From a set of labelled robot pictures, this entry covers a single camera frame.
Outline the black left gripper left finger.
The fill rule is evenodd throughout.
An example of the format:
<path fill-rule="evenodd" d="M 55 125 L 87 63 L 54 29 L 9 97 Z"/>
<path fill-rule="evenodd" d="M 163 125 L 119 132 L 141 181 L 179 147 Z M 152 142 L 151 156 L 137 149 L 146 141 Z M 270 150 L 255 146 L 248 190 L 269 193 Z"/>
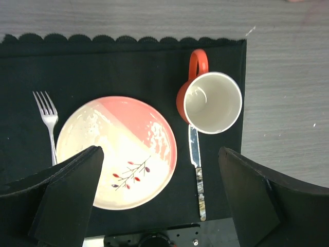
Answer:
<path fill-rule="evenodd" d="M 82 246 L 102 170 L 101 147 L 1 185 L 1 246 Z"/>

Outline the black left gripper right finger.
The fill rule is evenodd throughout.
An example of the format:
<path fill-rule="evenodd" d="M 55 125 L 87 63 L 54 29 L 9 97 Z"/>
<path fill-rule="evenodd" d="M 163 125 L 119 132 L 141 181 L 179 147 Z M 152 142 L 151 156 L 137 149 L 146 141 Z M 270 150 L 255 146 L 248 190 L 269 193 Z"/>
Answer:
<path fill-rule="evenodd" d="M 328 246 L 328 188 L 225 147 L 219 165 L 240 246 Z"/>

